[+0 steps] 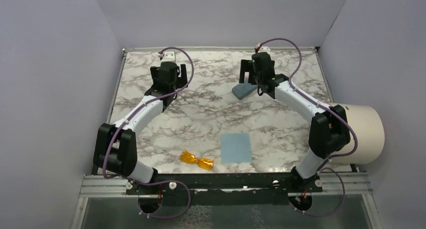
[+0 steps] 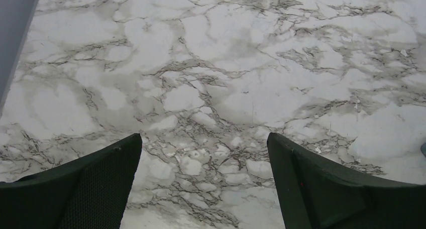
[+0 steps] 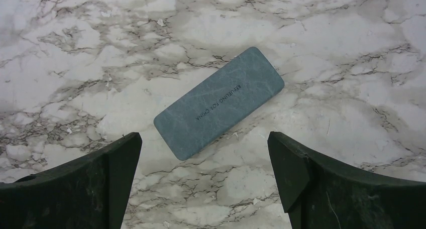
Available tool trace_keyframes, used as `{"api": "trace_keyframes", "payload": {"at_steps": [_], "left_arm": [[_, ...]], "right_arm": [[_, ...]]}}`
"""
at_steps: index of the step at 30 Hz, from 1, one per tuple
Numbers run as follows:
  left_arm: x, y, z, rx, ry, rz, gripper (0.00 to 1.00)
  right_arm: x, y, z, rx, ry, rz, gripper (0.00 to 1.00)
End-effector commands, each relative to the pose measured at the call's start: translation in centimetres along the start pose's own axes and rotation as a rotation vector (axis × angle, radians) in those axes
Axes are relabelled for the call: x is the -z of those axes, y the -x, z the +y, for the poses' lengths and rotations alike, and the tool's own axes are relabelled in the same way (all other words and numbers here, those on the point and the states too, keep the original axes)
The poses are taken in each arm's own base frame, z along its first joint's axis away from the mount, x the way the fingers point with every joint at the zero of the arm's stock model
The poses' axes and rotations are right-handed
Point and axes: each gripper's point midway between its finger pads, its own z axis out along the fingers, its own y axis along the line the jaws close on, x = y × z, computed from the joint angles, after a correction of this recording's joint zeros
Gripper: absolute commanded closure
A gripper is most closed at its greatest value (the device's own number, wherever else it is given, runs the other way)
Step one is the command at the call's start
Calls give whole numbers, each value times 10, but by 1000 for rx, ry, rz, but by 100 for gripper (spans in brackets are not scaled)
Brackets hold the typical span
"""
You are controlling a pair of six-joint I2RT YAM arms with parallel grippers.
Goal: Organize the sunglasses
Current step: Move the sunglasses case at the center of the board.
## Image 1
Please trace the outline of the grey green glasses case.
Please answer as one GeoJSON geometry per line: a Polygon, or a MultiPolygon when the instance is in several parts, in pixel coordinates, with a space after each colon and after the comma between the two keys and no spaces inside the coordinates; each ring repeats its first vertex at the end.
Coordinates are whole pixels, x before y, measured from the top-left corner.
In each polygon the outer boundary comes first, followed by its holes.
{"type": "Polygon", "coordinates": [[[232,88],[232,94],[238,99],[242,100],[247,97],[250,93],[257,89],[257,85],[250,83],[239,83],[232,88]]]}

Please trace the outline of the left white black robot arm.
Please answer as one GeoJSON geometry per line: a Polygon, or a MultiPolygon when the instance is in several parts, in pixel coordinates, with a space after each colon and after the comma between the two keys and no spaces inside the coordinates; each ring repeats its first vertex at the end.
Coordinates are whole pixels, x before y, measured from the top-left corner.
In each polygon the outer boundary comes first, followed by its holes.
{"type": "Polygon", "coordinates": [[[150,72],[153,85],[140,103],[114,124],[104,123],[99,127],[93,155],[94,166],[138,181],[145,194],[157,190],[158,171],[138,160],[137,137],[188,83],[185,64],[161,62],[160,66],[151,67],[150,72]]]}

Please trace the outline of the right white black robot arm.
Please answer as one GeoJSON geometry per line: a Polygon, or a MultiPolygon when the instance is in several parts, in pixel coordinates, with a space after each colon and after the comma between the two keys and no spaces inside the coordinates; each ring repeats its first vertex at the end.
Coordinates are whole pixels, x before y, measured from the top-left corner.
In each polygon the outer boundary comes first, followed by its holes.
{"type": "Polygon", "coordinates": [[[250,60],[241,60],[239,82],[257,86],[259,96],[264,94],[291,107],[310,123],[305,157],[292,169],[290,187],[303,192],[310,185],[320,166],[334,152],[351,141],[345,109],[340,105],[329,106],[314,99],[290,82],[290,78],[277,74],[275,62],[267,52],[258,52],[250,60]]]}

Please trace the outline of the light blue cleaning cloth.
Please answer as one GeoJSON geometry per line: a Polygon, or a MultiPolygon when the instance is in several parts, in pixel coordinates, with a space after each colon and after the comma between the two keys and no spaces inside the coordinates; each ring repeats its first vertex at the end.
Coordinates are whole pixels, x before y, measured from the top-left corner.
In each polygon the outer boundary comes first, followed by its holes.
{"type": "Polygon", "coordinates": [[[222,163],[252,162],[252,150],[248,133],[222,134],[220,146],[222,163]]]}

